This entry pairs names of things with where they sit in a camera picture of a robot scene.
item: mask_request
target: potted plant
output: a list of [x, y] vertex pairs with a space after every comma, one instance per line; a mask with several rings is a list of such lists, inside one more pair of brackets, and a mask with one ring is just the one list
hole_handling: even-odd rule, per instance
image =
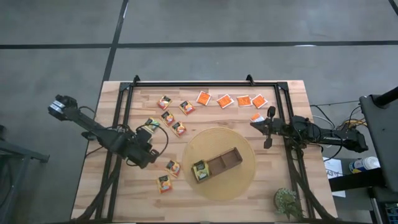
[[297, 200], [296, 192], [281, 188], [274, 195], [274, 205], [278, 214], [285, 214], [290, 221], [290, 215], [297, 220], [303, 218], [303, 210], [300, 201]]

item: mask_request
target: wooden tabletop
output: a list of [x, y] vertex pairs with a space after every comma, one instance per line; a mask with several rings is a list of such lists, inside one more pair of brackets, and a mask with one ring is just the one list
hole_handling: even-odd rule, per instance
[[[301, 80], [287, 82], [294, 113], [312, 119], [304, 82]], [[112, 125], [118, 89], [119, 82], [104, 82], [95, 119], [103, 126]], [[196, 103], [195, 100], [200, 91], [208, 92], [213, 96], [208, 106]], [[262, 94], [268, 100], [268, 104], [258, 110], [254, 106], [238, 107], [235, 100], [234, 104], [221, 109], [216, 99], [226, 93], [234, 99], [242, 95], [253, 98], [257, 94]], [[187, 132], [178, 138], [170, 128], [161, 123], [170, 138], [169, 146], [162, 156], [145, 169], [122, 164], [114, 222], [286, 221], [283, 215], [275, 214], [273, 206], [273, 196], [277, 189], [281, 187], [291, 189], [283, 140], [280, 136], [274, 136], [273, 146], [268, 150], [263, 149], [265, 137], [249, 125], [253, 114], [260, 112], [265, 117], [268, 107], [277, 106], [274, 89], [271, 87], [135, 87], [129, 114], [129, 125], [132, 129], [143, 124], [149, 117], [159, 120], [159, 116], [164, 111], [156, 105], [156, 102], [162, 95], [167, 95], [173, 100], [168, 109], [174, 114], [176, 121], [183, 122], [187, 127]], [[196, 108], [196, 111], [190, 115], [183, 114], [178, 108], [178, 105], [185, 100], [189, 100]], [[125, 101], [126, 97], [123, 99], [119, 123], [122, 123]], [[257, 167], [254, 180], [248, 190], [234, 200], [208, 200], [191, 189], [181, 172], [177, 179], [172, 177], [174, 189], [160, 194], [155, 180], [167, 174], [164, 167], [168, 161], [172, 159], [180, 162], [187, 142], [199, 132], [212, 127], [233, 129], [250, 142], [256, 154]], [[154, 149], [161, 150], [164, 147], [165, 136], [161, 131], [153, 135], [152, 144]], [[99, 146], [97, 142], [91, 142], [88, 152]], [[72, 218], [81, 215], [98, 193], [105, 157], [106, 150], [101, 149], [86, 158]], [[319, 147], [306, 148], [304, 161], [311, 190], [328, 212], [337, 217]], [[104, 203], [105, 209], [108, 209], [108, 200], [107, 197]]]

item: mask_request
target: snack packet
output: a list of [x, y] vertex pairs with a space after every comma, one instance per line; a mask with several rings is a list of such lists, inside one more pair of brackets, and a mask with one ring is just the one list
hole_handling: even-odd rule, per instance
[[195, 108], [189, 101], [182, 102], [182, 104], [180, 104], [180, 109], [187, 115], [195, 110]]
[[239, 106], [251, 106], [251, 105], [253, 105], [249, 95], [238, 96], [238, 97], [236, 97], [236, 99], [238, 100], [238, 105]]
[[159, 188], [159, 192], [161, 194], [173, 189], [169, 175], [164, 175], [162, 177], [159, 177], [156, 180], [156, 182], [157, 182], [157, 187]]
[[187, 129], [185, 128], [185, 126], [182, 124], [181, 121], [175, 123], [173, 126], [173, 132], [180, 137], [183, 133], [185, 133], [187, 131]]
[[210, 176], [208, 164], [204, 160], [194, 163], [192, 166], [192, 171], [198, 182], [205, 178], [209, 178]]
[[166, 165], [165, 170], [167, 170], [174, 177], [178, 177], [181, 170], [181, 165], [178, 162], [171, 161]]
[[197, 103], [201, 103], [201, 104], [207, 106], [207, 104], [208, 104], [209, 101], [210, 101], [210, 98], [211, 98], [211, 95], [210, 95], [210, 94], [205, 93], [204, 91], [201, 91], [201, 92], [199, 93], [199, 95], [198, 95]]
[[160, 125], [159, 122], [157, 122], [154, 118], [148, 118], [148, 120], [145, 122], [145, 124], [154, 124], [154, 125], [147, 125], [147, 126], [143, 127], [146, 130], [148, 130], [150, 133], [154, 133]]
[[260, 113], [256, 113], [255, 115], [253, 115], [250, 118], [251, 122], [260, 122], [260, 121], [264, 121], [265, 119], [261, 116]]
[[174, 122], [174, 116], [170, 111], [164, 112], [160, 116], [160, 119], [163, 121], [163, 123], [166, 124], [167, 127], [169, 127]]
[[157, 102], [160, 108], [165, 110], [172, 103], [172, 99], [167, 96], [162, 96], [161, 99]]
[[217, 100], [217, 103], [223, 109], [226, 108], [228, 105], [232, 104], [233, 102], [234, 100], [228, 94], [225, 94], [223, 97]]
[[256, 97], [254, 97], [251, 102], [254, 104], [254, 106], [256, 106], [257, 109], [268, 103], [268, 101], [261, 94], [258, 94]]

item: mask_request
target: concrete floor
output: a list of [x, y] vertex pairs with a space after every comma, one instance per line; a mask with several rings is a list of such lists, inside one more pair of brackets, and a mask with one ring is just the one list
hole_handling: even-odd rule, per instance
[[[0, 0], [0, 44], [111, 43], [122, 0]], [[130, 0], [120, 43], [397, 40], [387, 0]], [[47, 114], [56, 94], [95, 108], [108, 49], [0, 50], [0, 124], [8, 141], [50, 154], [32, 162], [15, 223], [69, 219], [87, 142]], [[110, 80], [304, 80], [313, 104], [357, 100], [398, 83], [398, 46], [119, 49]], [[340, 123], [356, 103], [324, 106]], [[327, 127], [323, 121], [316, 120]], [[339, 157], [374, 155], [342, 151]], [[325, 152], [334, 154], [335, 148]], [[369, 222], [336, 199], [344, 220]]]

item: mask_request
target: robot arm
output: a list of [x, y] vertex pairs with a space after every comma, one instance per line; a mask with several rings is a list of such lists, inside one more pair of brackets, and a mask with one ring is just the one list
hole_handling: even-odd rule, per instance
[[88, 134], [96, 136], [99, 144], [122, 159], [128, 158], [141, 169], [148, 163], [154, 163], [159, 152], [152, 149], [148, 143], [152, 137], [144, 129], [133, 132], [129, 127], [116, 126], [105, 128], [78, 109], [77, 102], [69, 96], [55, 97], [55, 101], [48, 107], [49, 113], [60, 121], [73, 121], [87, 132], [82, 133], [88, 139]]
[[268, 109], [267, 118], [264, 121], [250, 123], [251, 126], [267, 136], [264, 148], [272, 146], [272, 134], [290, 138], [292, 144], [296, 147], [306, 148], [307, 144], [330, 144], [343, 146], [348, 150], [355, 152], [364, 152], [368, 150], [364, 136], [356, 129], [323, 129], [316, 124], [311, 123], [308, 118], [293, 116], [289, 124], [283, 122], [280, 118], [274, 118], [275, 107]]

